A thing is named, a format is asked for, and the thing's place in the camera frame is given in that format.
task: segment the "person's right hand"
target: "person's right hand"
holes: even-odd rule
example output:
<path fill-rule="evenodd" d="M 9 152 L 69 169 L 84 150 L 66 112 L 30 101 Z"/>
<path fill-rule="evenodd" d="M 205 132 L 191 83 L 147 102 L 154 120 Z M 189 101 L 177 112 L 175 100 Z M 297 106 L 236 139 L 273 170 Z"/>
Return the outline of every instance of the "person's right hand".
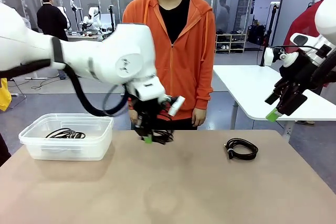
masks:
<path fill-rule="evenodd" d="M 128 110 L 128 113 L 130 114 L 131 122 L 133 124 L 137 124 L 138 122 L 138 113 L 135 110 Z"/>

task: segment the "yellow fabric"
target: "yellow fabric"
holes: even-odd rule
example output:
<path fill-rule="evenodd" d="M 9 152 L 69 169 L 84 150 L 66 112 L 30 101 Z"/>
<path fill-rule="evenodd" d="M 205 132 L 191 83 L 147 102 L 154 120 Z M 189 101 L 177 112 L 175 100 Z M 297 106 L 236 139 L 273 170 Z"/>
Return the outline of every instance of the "yellow fabric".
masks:
<path fill-rule="evenodd" d="M 0 110 L 7 110 L 9 104 L 12 101 L 11 93 L 8 91 L 7 79 L 0 79 Z"/>

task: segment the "person's left hand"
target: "person's left hand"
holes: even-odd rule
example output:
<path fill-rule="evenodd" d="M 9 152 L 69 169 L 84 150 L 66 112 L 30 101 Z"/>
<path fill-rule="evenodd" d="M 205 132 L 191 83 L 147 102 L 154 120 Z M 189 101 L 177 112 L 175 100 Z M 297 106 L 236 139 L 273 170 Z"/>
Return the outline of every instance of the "person's left hand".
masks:
<path fill-rule="evenodd" d="M 201 126 L 206 119 L 206 110 L 194 108 L 192 123 L 194 127 Z"/>

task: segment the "brown tabletop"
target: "brown tabletop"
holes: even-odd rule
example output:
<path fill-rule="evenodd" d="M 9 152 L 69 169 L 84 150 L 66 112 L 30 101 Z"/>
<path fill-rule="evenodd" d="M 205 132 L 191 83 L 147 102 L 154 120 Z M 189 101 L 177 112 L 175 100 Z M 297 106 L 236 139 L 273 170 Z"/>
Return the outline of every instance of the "brown tabletop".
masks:
<path fill-rule="evenodd" d="M 229 161 L 232 137 L 255 143 L 257 158 Z M 37 161 L 21 148 L 0 168 L 0 223 L 336 223 L 336 195 L 277 132 L 137 139 L 115 132 L 100 162 Z"/>

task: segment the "plastic container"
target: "plastic container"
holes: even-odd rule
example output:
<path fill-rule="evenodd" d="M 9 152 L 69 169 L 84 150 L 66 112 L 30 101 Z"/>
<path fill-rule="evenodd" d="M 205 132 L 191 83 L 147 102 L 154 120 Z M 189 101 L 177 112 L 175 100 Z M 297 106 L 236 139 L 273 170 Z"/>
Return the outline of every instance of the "plastic container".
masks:
<path fill-rule="evenodd" d="M 90 114 L 46 114 L 26 127 L 20 142 L 34 159 L 65 161 L 102 160 L 112 141 L 113 118 Z M 45 138 L 60 128 L 85 133 L 84 139 Z"/>

